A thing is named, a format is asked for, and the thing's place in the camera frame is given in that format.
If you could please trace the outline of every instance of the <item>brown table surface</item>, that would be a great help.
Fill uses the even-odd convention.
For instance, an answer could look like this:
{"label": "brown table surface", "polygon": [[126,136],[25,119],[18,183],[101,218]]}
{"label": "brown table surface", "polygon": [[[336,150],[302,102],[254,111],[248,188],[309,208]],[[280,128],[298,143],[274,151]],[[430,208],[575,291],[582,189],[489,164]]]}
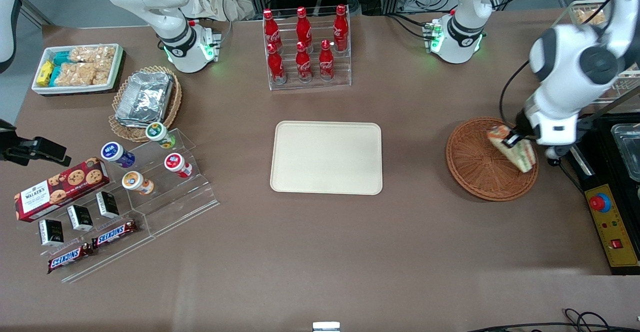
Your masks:
{"label": "brown table surface", "polygon": [[[89,277],[61,284],[45,275],[34,235],[16,229],[12,211],[14,194],[61,168],[0,163],[0,324],[298,331],[338,320],[347,332],[469,330],[559,321],[563,307],[574,307],[637,327],[640,277],[609,275],[583,196],[560,170],[543,162],[530,193],[496,203],[462,190],[445,163],[450,132],[468,118],[498,115],[505,81],[559,14],[494,13],[482,49],[463,65],[425,54],[423,43],[390,19],[356,17],[352,87],[295,95],[268,90],[261,23],[235,24],[219,63],[178,74],[183,100],[174,123],[198,145],[198,164],[221,204]],[[121,44],[124,76],[170,66],[148,27],[48,27],[44,35],[45,46]],[[507,115],[536,85],[528,70],[512,83]],[[115,138],[107,122],[113,96],[29,92],[18,133],[50,138],[82,161]],[[382,193],[272,191],[274,131],[282,120],[377,123]]]}

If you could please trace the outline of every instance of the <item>red switch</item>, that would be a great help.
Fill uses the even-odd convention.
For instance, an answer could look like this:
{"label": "red switch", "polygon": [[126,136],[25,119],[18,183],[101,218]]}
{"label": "red switch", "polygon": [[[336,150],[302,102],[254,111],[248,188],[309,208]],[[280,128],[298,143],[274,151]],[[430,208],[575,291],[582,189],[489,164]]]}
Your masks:
{"label": "red switch", "polygon": [[622,241],[621,240],[611,240],[611,248],[614,248],[614,249],[622,248]]}
{"label": "red switch", "polygon": [[596,211],[606,213],[611,209],[611,200],[604,193],[598,193],[589,198],[589,205]]}

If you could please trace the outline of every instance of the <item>wicker basket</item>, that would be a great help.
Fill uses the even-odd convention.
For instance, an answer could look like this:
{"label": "wicker basket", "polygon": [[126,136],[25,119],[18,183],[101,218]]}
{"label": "wicker basket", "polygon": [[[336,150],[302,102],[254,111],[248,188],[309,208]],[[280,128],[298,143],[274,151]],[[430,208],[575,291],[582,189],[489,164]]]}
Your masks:
{"label": "wicker basket", "polygon": [[538,177],[538,163],[522,173],[487,138],[487,132],[500,124],[497,118],[470,119],[446,142],[446,165],[454,179],[472,195],[496,202],[521,197]]}
{"label": "wicker basket", "polygon": [[[173,124],[174,119],[176,119],[176,115],[178,114],[178,109],[180,108],[180,101],[183,99],[183,89],[180,86],[178,77],[176,77],[176,74],[171,70],[165,67],[158,67],[158,66],[145,67],[145,68],[142,68],[141,70],[138,70],[138,72],[149,72],[149,73],[163,72],[173,76],[173,89],[171,90],[171,101],[169,101],[169,105],[166,108],[164,121],[162,122],[162,124],[164,124],[164,126],[167,127],[167,129],[170,129],[171,124]],[[124,93],[124,90],[127,88],[130,78],[131,76],[129,76],[126,79],[126,81],[122,83],[122,85],[118,90],[118,93],[116,93],[116,96],[113,98],[113,103],[111,104],[111,106],[113,107],[114,112],[116,111],[116,109],[118,109],[118,106],[122,99],[122,93]],[[109,124],[111,126],[112,131],[117,136],[124,138],[126,140],[131,140],[133,142],[138,142],[138,143],[146,142],[149,140],[145,134],[144,128],[125,127],[120,123],[118,123],[115,115],[109,116]]]}

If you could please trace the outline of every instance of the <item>yogurt bottle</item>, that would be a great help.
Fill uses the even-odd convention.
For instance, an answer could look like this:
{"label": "yogurt bottle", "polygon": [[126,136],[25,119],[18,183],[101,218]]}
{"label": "yogurt bottle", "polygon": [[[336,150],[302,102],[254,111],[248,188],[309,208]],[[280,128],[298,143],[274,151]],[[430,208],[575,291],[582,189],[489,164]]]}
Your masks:
{"label": "yogurt bottle", "polygon": [[122,177],[122,186],[128,190],[134,190],[141,195],[147,195],[154,191],[154,183],[148,179],[144,179],[142,174],[132,170]]}
{"label": "yogurt bottle", "polygon": [[133,153],[124,149],[117,142],[109,142],[103,145],[100,155],[104,160],[115,163],[122,168],[129,168],[136,161]]}
{"label": "yogurt bottle", "polygon": [[164,166],[170,172],[174,172],[182,178],[187,178],[192,174],[192,170],[194,169],[192,165],[185,161],[185,157],[183,157],[179,153],[171,153],[164,159]]}
{"label": "yogurt bottle", "polygon": [[176,136],[167,131],[162,123],[151,123],[146,127],[146,137],[153,142],[160,144],[164,149],[170,149],[176,145]]}

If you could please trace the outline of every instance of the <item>red bottle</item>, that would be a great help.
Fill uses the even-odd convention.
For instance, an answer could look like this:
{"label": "red bottle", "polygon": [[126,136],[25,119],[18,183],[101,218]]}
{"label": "red bottle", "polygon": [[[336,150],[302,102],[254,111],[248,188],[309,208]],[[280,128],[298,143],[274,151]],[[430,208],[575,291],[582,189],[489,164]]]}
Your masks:
{"label": "red bottle", "polygon": [[349,23],[346,14],[345,5],[339,4],[335,9],[335,21],[333,22],[333,40],[337,52],[344,52],[349,47]]}
{"label": "red bottle", "polygon": [[307,19],[307,10],[305,7],[297,8],[297,26],[295,26],[298,42],[304,43],[307,53],[313,53],[314,47],[311,44],[311,23]]}
{"label": "red bottle", "polygon": [[325,82],[330,82],[334,78],[334,55],[331,53],[329,40],[322,41],[322,52],[320,52],[320,78]]}
{"label": "red bottle", "polygon": [[267,63],[273,82],[275,84],[285,84],[287,82],[287,75],[284,72],[284,67],[282,67],[282,57],[278,54],[278,48],[274,43],[269,43],[267,44],[267,51],[269,52]]}
{"label": "red bottle", "polygon": [[282,40],[280,38],[280,29],[278,24],[274,20],[272,10],[264,10],[262,12],[264,17],[264,35],[267,36],[267,43],[273,43],[276,48],[280,50],[282,48]]}
{"label": "red bottle", "polygon": [[297,54],[295,55],[295,64],[297,65],[297,76],[302,83],[309,83],[313,74],[311,74],[311,58],[307,54],[307,48],[302,42],[298,42]]}

